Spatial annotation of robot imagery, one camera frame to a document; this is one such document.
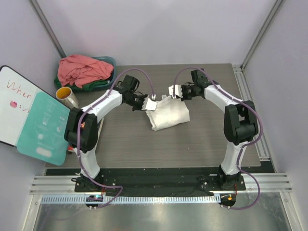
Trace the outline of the white t shirt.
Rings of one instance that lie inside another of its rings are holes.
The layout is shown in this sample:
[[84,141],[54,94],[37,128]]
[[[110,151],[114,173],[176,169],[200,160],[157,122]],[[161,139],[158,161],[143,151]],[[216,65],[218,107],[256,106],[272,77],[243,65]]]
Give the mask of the white t shirt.
[[146,111],[146,114],[154,131],[190,122],[190,112],[185,102],[171,96],[159,101],[156,110]]

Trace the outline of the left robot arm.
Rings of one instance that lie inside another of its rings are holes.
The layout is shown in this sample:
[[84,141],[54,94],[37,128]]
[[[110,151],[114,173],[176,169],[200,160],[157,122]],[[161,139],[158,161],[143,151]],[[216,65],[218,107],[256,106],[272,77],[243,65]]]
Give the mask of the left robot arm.
[[73,148],[80,164],[80,176],[72,179],[77,192],[97,192],[102,188],[103,178],[95,154],[99,125],[110,111],[124,103],[133,111],[144,109],[148,95],[137,92],[139,84],[135,77],[126,75],[91,104],[70,110],[64,139]]

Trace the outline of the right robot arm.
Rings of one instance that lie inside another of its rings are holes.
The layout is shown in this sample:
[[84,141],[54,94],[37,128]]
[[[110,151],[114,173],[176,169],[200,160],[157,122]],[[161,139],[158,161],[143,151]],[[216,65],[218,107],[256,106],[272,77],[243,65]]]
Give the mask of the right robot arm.
[[240,100],[211,81],[203,69],[191,71],[192,82],[180,87],[181,100],[202,97],[224,113],[223,132],[227,140],[225,157],[218,167],[218,186],[223,190],[240,182],[241,163],[247,147],[259,134],[258,117],[252,101]]

